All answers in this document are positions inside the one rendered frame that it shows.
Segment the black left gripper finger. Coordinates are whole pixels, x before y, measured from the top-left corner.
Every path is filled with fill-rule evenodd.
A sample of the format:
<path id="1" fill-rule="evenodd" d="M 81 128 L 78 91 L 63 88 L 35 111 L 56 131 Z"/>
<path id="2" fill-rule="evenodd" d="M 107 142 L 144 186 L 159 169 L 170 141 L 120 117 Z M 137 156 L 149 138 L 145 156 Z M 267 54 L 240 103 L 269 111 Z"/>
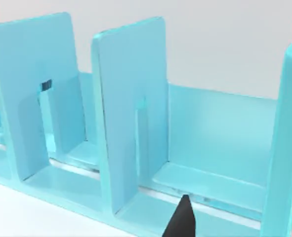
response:
<path id="1" fill-rule="evenodd" d="M 196 237 L 196 219 L 188 195 L 183 195 L 162 237 Z"/>

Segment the light blue rack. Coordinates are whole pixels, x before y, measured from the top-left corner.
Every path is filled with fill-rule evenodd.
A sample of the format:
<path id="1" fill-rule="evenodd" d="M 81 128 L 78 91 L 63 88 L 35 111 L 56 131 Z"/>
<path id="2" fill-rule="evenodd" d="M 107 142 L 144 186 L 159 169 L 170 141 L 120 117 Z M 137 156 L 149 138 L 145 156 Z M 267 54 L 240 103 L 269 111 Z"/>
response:
<path id="1" fill-rule="evenodd" d="M 0 184 L 138 236 L 188 195 L 196 237 L 291 237 L 292 42 L 276 100 L 173 85 L 162 17 L 102 31 L 0 23 Z"/>

